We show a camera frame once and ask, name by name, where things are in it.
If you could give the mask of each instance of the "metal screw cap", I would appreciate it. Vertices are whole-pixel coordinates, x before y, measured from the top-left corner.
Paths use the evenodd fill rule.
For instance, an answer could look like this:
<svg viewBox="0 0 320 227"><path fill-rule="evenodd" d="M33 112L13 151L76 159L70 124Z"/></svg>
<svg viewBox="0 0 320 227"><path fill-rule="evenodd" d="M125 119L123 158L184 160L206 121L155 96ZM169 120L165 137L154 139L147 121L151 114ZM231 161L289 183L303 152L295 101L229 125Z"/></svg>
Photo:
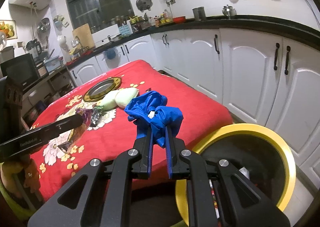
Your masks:
<svg viewBox="0 0 320 227"><path fill-rule="evenodd" d="M138 154L138 151L136 149L131 149L131 150L128 151L128 154L130 156L135 156L136 154Z"/></svg>
<svg viewBox="0 0 320 227"><path fill-rule="evenodd" d="M98 159L93 159L90 161L90 165L95 167L98 166L100 164L100 161Z"/></svg>
<svg viewBox="0 0 320 227"><path fill-rule="evenodd" d="M183 150L183 151L181 152L181 154L182 154L183 156L188 157L188 156L191 155L191 151L190 151L190 150Z"/></svg>
<svg viewBox="0 0 320 227"><path fill-rule="evenodd" d="M227 160L220 160L219 161L220 166L222 167L226 167L229 165L229 162Z"/></svg>

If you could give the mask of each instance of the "red bedspread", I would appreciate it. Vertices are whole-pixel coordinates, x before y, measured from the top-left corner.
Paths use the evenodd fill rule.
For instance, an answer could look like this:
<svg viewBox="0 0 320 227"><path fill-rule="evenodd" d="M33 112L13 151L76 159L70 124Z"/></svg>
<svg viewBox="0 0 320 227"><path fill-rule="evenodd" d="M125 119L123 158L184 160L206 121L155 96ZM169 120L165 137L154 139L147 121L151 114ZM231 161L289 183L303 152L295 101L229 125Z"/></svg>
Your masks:
<svg viewBox="0 0 320 227"><path fill-rule="evenodd" d="M113 69L74 89L51 104L34 125L38 127L54 122L73 106L83 104L79 96L84 95L97 82L111 76L121 77L121 88L134 86L139 89L140 94L151 88L168 98L167 106L178 107L184 120L177 137L183 139L190 149L210 132L232 123L232 118L224 106L174 78L161 75L148 63L138 60ZM59 156L61 152L57 154L55 143L52 142L34 153L31 157L39 166L40 191L44 199L48 200L91 159L111 160L132 148L137 132L136 126L129 122L127 117L119 107L111 111L105 116L104 122L100 123L100 127L84 132L69 155ZM45 163L44 155L50 158L48 164ZM134 189L168 180L165 149L154 146L152 164L151 179L134 181Z"/></svg>

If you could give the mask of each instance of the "microwave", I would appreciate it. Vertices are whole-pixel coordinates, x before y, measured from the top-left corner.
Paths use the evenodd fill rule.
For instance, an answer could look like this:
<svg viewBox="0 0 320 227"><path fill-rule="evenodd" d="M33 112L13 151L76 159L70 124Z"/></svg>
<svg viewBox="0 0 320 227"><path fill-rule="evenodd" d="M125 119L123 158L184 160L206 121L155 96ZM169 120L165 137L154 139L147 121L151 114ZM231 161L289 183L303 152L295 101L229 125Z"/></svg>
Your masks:
<svg viewBox="0 0 320 227"><path fill-rule="evenodd" d="M0 64L3 77L9 76L26 89L40 78L39 71L31 54L14 57Z"/></svg>

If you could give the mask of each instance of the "black countertop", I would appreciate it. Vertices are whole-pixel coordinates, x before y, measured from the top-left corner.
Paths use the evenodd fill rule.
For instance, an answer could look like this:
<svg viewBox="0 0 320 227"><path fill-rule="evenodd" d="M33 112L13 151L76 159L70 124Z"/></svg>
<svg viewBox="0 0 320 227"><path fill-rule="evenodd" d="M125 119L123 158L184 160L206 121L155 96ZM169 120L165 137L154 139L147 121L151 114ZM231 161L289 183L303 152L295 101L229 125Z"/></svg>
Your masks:
<svg viewBox="0 0 320 227"><path fill-rule="evenodd" d="M285 19L269 17L269 16L257 16L257 15L237 15L233 19L226 19L225 16L213 16L208 17L206 21L194 21L194 19L187 19L183 24L168 24L159 28L155 26L149 27L141 33L134 33L126 38L123 38L117 42L111 44L105 44L98 48L93 49L93 52L89 55L84 55L75 60L72 64L68 65L69 69L81 64L95 55L102 53L103 51L125 44L128 41L140 38L145 35L153 33L162 33L171 30L192 30L192 29L220 29L220 28L233 28L244 30L256 30L261 32L272 33L275 35L283 36L310 47L313 47L320 51L320 31L315 30L306 25L292 22Z"/></svg>

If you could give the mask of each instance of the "red bowl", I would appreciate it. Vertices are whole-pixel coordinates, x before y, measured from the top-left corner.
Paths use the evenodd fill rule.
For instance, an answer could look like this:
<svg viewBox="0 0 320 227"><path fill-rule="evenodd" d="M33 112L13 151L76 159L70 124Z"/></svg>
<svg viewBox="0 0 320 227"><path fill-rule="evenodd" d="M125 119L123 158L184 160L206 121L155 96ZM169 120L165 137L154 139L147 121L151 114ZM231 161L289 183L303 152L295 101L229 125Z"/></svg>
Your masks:
<svg viewBox="0 0 320 227"><path fill-rule="evenodd" d="M186 17L185 16L173 18L173 22L176 23L176 24L184 23L185 21L186 21Z"/></svg>

